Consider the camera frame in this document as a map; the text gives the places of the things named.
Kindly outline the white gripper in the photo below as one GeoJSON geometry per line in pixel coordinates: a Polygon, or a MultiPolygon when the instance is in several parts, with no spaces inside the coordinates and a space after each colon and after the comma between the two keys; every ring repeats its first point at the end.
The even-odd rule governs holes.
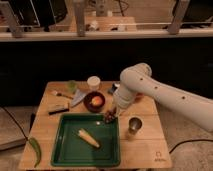
{"type": "Polygon", "coordinates": [[[121,97],[113,99],[114,109],[116,110],[115,116],[120,116],[129,106],[129,101],[121,97]]]}

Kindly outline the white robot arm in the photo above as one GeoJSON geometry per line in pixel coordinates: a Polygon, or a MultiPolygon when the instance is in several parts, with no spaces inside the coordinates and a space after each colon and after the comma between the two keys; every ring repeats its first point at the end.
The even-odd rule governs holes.
{"type": "Polygon", "coordinates": [[[142,93],[213,132],[213,100],[158,82],[151,75],[151,67],[146,63],[124,69],[120,86],[113,94],[115,105],[127,109],[136,95],[142,93]]]}

